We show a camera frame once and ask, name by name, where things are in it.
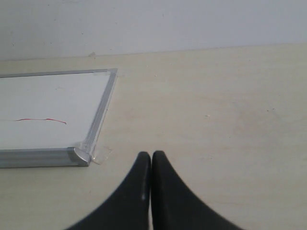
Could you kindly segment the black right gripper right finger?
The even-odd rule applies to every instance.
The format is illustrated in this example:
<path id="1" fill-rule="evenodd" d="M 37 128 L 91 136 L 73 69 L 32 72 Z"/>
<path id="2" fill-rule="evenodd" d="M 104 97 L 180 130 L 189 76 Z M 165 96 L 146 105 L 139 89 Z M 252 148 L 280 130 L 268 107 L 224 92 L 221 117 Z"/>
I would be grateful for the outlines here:
<path id="1" fill-rule="evenodd" d="M 152 220 L 155 230 L 241 229 L 202 202 L 161 150 L 152 158 Z"/>

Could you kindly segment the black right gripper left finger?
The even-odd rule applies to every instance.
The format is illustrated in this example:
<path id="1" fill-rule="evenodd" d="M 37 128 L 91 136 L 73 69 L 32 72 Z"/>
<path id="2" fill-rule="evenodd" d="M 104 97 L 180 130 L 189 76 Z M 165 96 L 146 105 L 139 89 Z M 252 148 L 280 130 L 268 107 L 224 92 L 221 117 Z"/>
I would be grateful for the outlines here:
<path id="1" fill-rule="evenodd" d="M 147 230 L 151 187 L 151 158 L 140 152 L 118 188 L 96 210 L 70 230 Z"/>

